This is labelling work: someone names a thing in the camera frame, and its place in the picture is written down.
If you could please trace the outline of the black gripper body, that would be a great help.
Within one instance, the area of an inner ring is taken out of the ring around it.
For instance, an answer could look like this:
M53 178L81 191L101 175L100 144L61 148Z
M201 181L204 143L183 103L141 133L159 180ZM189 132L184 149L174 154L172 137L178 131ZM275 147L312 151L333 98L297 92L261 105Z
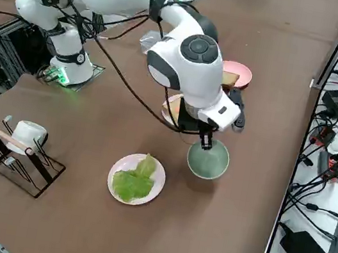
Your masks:
M188 132L193 134L202 134L208 132L217 131L218 128L216 126L212 126L207 122L203 122L201 120L197 120L190 116L190 114L186 110L185 102L181 101L179 106L179 117L178 117L178 127L182 132Z

